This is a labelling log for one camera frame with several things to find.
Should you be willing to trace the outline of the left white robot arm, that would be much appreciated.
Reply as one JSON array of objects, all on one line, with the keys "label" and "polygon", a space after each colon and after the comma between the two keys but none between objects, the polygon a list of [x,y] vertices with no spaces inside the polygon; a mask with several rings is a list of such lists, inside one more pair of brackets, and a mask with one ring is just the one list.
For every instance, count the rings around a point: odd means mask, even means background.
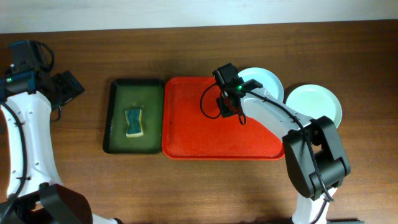
[{"label": "left white robot arm", "polygon": [[52,111],[84,92],[69,72],[51,76],[53,51],[43,42],[9,45],[12,64],[1,77],[1,111],[9,141],[10,178],[1,223],[120,223],[95,215],[87,199],[63,186],[53,156]]}]

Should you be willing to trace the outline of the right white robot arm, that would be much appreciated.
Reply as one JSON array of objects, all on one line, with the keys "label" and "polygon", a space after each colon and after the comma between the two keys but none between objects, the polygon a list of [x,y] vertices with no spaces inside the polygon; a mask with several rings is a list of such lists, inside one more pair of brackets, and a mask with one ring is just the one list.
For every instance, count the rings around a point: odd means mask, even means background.
[{"label": "right white robot arm", "polygon": [[220,89],[216,102],[223,118],[238,116],[242,125],[252,118],[282,141],[289,179],[298,192],[291,223],[328,223],[333,194],[351,173],[334,122],[312,118],[281,103],[262,83],[238,75],[227,63],[213,71]]}]

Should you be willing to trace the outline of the pale green plate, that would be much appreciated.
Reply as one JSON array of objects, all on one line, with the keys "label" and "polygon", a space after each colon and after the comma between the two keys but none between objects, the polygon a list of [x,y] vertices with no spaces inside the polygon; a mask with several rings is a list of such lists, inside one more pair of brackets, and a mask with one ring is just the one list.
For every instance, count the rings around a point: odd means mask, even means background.
[{"label": "pale green plate", "polygon": [[320,85],[307,84],[295,88],[288,95],[285,104],[314,119],[326,116],[336,127],[342,121],[343,110],[340,101],[334,93]]}]

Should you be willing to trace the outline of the green yellow sponge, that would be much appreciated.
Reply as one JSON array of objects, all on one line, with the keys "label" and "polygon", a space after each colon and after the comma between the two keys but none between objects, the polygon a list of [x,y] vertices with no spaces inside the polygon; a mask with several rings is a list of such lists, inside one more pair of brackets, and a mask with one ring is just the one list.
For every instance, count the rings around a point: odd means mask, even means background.
[{"label": "green yellow sponge", "polygon": [[127,130],[127,138],[138,138],[144,135],[142,127],[142,110],[133,108],[125,111]]}]

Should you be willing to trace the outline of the light blue plate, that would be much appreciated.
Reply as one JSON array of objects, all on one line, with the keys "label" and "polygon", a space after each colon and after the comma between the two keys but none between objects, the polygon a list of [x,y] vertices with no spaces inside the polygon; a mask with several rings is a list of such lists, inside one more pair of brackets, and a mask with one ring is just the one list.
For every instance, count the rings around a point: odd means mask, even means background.
[{"label": "light blue plate", "polygon": [[284,87],[275,74],[265,68],[251,67],[238,72],[238,76],[245,82],[254,79],[278,101],[283,102]]}]

